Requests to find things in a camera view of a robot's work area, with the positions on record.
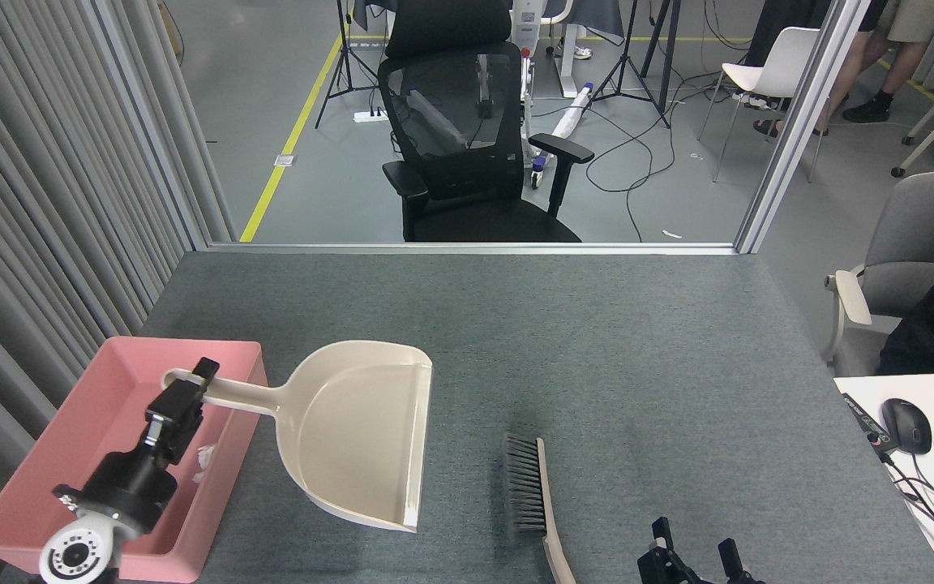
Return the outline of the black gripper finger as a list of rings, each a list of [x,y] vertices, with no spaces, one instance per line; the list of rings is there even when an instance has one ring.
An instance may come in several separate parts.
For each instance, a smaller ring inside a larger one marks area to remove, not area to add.
[[[693,583],[692,570],[675,554],[668,518],[657,518],[651,528],[651,547],[637,559],[641,583]]]
[[[722,567],[727,577],[727,583],[730,584],[763,584],[762,580],[756,580],[747,569],[744,568],[740,558],[740,553],[734,539],[724,539],[717,547]]]

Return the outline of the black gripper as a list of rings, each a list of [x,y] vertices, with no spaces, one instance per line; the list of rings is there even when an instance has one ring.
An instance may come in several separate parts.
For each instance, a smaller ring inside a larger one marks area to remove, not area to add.
[[[220,364],[208,358],[192,373],[167,381],[163,392],[146,408],[148,450],[106,454],[81,489],[73,489],[75,503],[118,520],[148,535],[156,528],[177,491],[167,466],[177,465],[203,422],[203,395]]]

